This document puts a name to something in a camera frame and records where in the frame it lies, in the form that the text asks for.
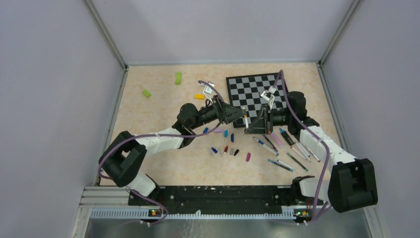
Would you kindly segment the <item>yellow capped marker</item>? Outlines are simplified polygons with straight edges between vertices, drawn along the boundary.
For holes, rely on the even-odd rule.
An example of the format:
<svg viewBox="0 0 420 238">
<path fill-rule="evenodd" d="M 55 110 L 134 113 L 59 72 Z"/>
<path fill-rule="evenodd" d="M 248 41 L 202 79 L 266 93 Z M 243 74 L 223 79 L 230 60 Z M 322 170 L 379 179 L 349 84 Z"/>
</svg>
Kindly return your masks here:
<svg viewBox="0 0 420 238">
<path fill-rule="evenodd" d="M 245 112 L 245 114 L 244 114 L 245 128 L 248 129 L 249 128 L 248 111 L 247 111 L 247 108 L 246 107 L 243 107 L 242 110 Z"/>
</svg>

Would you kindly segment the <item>blue black highlighter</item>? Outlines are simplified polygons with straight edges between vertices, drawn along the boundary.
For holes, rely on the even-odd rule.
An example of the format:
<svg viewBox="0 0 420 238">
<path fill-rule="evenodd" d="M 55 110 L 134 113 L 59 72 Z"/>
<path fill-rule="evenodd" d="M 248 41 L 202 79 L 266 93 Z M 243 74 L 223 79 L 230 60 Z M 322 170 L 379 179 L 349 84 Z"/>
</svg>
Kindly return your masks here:
<svg viewBox="0 0 420 238">
<path fill-rule="evenodd" d="M 290 137 L 290 135 L 282 128 L 279 129 L 281 136 L 284 138 L 284 140 L 286 141 L 286 143 L 289 146 L 293 146 L 294 145 L 294 141 L 292 140 L 292 138 Z"/>
</svg>

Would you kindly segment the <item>lilac highlighter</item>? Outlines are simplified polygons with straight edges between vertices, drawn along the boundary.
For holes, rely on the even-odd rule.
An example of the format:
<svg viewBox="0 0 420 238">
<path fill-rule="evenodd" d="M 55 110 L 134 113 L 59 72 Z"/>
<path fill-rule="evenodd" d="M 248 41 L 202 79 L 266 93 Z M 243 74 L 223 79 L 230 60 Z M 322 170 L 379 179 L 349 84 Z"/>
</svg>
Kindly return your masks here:
<svg viewBox="0 0 420 238">
<path fill-rule="evenodd" d="M 275 143 L 276 143 L 276 145 L 278 146 L 279 149 L 284 148 L 284 144 L 282 143 L 280 138 L 275 133 L 271 133 L 270 137 L 275 141 Z"/>
</svg>

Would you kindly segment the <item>dark thin pen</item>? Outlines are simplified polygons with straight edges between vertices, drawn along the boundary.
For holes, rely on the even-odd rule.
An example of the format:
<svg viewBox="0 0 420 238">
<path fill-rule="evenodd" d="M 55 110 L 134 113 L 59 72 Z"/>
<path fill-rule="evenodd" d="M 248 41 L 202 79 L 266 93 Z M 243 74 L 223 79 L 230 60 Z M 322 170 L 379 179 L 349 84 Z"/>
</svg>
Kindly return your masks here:
<svg viewBox="0 0 420 238">
<path fill-rule="evenodd" d="M 268 144 L 273 148 L 274 151 L 278 152 L 277 148 L 275 147 L 275 145 L 269 140 L 269 138 L 263 134 L 263 137 L 265 138 L 265 140 L 268 142 Z"/>
</svg>

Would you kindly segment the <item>blue capped white marker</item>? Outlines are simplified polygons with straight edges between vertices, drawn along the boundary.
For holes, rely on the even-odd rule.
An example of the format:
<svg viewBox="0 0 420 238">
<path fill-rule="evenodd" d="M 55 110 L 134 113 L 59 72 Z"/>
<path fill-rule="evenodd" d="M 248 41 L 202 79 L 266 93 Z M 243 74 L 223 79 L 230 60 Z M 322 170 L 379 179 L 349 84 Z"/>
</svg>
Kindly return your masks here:
<svg viewBox="0 0 420 238">
<path fill-rule="evenodd" d="M 275 156 L 278 156 L 279 153 L 276 152 L 274 149 L 272 149 L 271 147 L 269 147 L 268 145 L 266 145 L 263 141 L 257 139 L 256 137 L 253 137 L 253 139 L 260 144 L 262 147 L 264 147 L 267 151 L 269 151 L 270 153 L 274 154 Z"/>
</svg>

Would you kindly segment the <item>green thin pen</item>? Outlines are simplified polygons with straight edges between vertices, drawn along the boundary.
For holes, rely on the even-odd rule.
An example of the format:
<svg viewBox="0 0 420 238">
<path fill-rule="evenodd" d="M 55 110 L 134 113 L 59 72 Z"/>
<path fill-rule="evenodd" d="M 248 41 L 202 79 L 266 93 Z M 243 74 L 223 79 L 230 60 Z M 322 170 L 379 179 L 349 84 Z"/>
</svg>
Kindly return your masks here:
<svg viewBox="0 0 420 238">
<path fill-rule="evenodd" d="M 286 155 L 291 158 L 295 163 L 297 163 L 304 171 L 308 172 L 309 170 L 300 162 L 298 161 L 294 156 L 292 156 L 289 152 L 286 152 Z"/>
</svg>

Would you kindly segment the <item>black capped marker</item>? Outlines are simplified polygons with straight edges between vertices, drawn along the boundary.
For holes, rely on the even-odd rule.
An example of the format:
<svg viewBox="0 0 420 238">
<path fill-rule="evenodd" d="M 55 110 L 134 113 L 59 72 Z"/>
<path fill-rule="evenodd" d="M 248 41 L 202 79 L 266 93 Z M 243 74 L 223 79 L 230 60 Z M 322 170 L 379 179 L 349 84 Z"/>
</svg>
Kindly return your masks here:
<svg viewBox="0 0 420 238">
<path fill-rule="evenodd" d="M 310 157 L 311 154 L 309 153 L 309 151 L 306 149 L 306 147 L 301 143 L 298 142 L 299 146 L 301 147 L 302 151 L 306 154 L 307 157 Z"/>
</svg>

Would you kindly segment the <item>blue thin pen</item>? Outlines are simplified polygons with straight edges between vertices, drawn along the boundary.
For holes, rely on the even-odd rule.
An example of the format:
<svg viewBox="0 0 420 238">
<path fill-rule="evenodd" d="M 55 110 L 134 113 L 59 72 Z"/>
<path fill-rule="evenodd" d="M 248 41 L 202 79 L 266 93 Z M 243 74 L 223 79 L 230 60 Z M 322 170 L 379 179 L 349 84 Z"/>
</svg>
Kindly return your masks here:
<svg viewBox="0 0 420 238">
<path fill-rule="evenodd" d="M 287 170 L 287 171 L 290 171 L 290 172 L 293 172 L 293 171 L 294 171 L 292 168 L 287 167 L 287 166 L 284 166 L 284 165 L 282 165 L 282 164 L 280 164 L 280 163 L 278 163 L 278 162 L 275 162 L 275 161 L 273 161 L 273 160 L 267 159 L 267 161 L 269 161 L 270 163 L 272 163 L 272 164 L 274 164 L 274 165 L 276 165 L 276 166 L 279 166 L 279 167 L 281 167 L 281 168 L 283 168 L 283 169 L 285 169 L 285 170 Z"/>
</svg>

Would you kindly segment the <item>grey capped marker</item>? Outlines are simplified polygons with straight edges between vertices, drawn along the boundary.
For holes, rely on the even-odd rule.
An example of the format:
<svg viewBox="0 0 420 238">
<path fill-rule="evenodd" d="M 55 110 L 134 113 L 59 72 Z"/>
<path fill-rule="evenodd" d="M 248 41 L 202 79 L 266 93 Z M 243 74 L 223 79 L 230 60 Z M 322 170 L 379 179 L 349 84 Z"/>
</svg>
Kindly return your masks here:
<svg viewBox="0 0 420 238">
<path fill-rule="evenodd" d="M 306 158 L 306 160 L 308 160 L 311 163 L 311 159 L 310 159 L 311 155 L 310 155 L 310 153 L 304 148 L 304 146 L 299 141 L 297 141 L 295 144 L 297 145 L 297 147 L 299 148 L 299 150 L 302 152 L 302 154 L 304 155 L 304 157 Z"/>
</svg>

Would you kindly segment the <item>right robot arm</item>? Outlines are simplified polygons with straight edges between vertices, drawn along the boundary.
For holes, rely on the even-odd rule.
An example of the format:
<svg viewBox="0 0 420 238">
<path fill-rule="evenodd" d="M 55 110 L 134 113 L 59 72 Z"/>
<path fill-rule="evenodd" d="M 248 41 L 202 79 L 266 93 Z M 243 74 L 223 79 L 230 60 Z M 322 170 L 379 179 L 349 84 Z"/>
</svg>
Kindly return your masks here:
<svg viewBox="0 0 420 238">
<path fill-rule="evenodd" d="M 286 107 L 273 109 L 274 95 L 261 94 L 268 103 L 261 106 L 257 117 L 245 129 L 246 134 L 271 134 L 274 126 L 287 126 L 289 133 L 323 162 L 320 176 L 293 179 L 290 197 L 296 204 L 310 198 L 329 203 L 339 212 L 347 212 L 377 204 L 378 194 L 373 163 L 344 150 L 307 115 L 302 92 L 286 93 Z"/>
</svg>

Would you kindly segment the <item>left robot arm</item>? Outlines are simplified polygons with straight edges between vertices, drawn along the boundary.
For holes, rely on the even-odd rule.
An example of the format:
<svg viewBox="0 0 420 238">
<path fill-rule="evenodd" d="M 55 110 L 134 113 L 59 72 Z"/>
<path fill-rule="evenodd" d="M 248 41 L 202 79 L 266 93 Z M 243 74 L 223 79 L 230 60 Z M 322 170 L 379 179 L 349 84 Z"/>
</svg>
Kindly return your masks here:
<svg viewBox="0 0 420 238">
<path fill-rule="evenodd" d="M 99 172 L 105 172 L 106 179 L 118 187 L 140 194 L 147 205 L 158 201 L 158 184 L 148 175 L 140 172 L 145 157 L 166 150 L 188 146 L 196 137 L 194 129 L 213 122 L 229 124 L 247 113 L 215 96 L 213 102 L 200 110 L 192 103 L 184 104 L 171 127 L 145 135 L 121 132 L 99 158 Z"/>
</svg>

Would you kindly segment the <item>black white chessboard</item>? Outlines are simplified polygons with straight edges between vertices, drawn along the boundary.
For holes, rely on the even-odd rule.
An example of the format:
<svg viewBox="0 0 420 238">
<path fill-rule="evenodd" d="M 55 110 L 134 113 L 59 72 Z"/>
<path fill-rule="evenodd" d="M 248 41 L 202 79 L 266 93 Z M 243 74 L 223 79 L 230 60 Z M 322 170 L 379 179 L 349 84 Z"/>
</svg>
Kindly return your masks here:
<svg viewBox="0 0 420 238">
<path fill-rule="evenodd" d="M 266 73 L 255 75 L 232 76 L 226 78 L 228 99 L 236 108 L 246 108 L 249 124 L 257 117 L 263 104 L 267 100 L 261 97 L 261 93 L 268 90 L 275 83 L 278 73 Z M 279 79 L 274 93 L 275 100 L 273 110 L 286 108 L 285 96 L 282 90 L 282 82 Z M 233 122 L 234 128 L 244 128 L 245 119 L 237 119 Z"/>
</svg>

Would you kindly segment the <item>yellow block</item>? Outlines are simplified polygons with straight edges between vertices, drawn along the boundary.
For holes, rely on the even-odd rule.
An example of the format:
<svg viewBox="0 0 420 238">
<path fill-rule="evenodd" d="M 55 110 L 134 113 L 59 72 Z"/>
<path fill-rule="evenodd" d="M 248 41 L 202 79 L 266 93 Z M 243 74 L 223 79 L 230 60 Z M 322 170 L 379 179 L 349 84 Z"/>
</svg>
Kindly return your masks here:
<svg viewBox="0 0 420 238">
<path fill-rule="evenodd" d="M 205 96 L 203 94 L 195 94 L 194 95 L 194 99 L 204 100 L 205 99 Z"/>
</svg>

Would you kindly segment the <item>green block near wall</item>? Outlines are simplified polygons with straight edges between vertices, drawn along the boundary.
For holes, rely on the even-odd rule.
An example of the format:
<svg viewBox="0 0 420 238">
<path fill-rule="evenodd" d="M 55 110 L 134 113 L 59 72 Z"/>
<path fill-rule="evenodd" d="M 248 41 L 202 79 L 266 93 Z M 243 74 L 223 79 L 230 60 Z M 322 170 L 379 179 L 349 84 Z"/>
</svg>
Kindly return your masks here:
<svg viewBox="0 0 420 238">
<path fill-rule="evenodd" d="M 143 90 L 142 94 L 146 97 L 149 98 L 151 96 L 151 93 L 148 90 Z"/>
</svg>

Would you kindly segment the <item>aluminium frame rail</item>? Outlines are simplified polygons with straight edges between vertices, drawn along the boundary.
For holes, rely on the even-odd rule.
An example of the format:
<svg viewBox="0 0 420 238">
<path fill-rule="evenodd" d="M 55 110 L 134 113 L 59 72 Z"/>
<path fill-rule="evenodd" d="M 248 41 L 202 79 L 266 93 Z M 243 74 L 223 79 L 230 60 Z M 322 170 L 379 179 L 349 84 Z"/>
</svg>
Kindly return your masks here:
<svg viewBox="0 0 420 238">
<path fill-rule="evenodd" d="M 193 214 L 170 214 L 162 204 L 153 204 L 139 198 L 126 188 L 111 186 L 87 187 L 84 189 L 80 206 L 91 209 L 91 218 L 103 219 L 139 219 L 145 221 L 166 220 L 215 220 L 215 219 L 258 219 L 258 220 L 298 220 L 309 219 L 313 204 L 304 208 L 302 205 L 289 206 L 280 214 L 254 215 L 204 215 L 201 211 Z"/>
</svg>

